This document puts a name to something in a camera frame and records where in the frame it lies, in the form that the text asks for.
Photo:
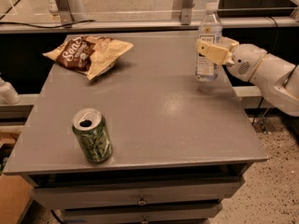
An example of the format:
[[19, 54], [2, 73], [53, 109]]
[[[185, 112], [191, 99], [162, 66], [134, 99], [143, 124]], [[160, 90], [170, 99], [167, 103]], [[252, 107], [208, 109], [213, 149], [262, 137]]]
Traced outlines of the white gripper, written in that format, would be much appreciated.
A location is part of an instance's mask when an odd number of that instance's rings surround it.
[[219, 43], [210, 43], [200, 38], [195, 43], [199, 54], [216, 65], [230, 64], [228, 71], [233, 77], [249, 81], [267, 51], [251, 44], [238, 45], [238, 41], [226, 36]]

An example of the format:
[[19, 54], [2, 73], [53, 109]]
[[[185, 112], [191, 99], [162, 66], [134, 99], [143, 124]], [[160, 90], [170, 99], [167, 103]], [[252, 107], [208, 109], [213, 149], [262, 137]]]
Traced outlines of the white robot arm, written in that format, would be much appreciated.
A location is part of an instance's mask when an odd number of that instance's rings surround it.
[[298, 66], [252, 44], [240, 44], [229, 37], [220, 43], [198, 38], [196, 50], [229, 73], [255, 85], [262, 97], [287, 115], [299, 116]]

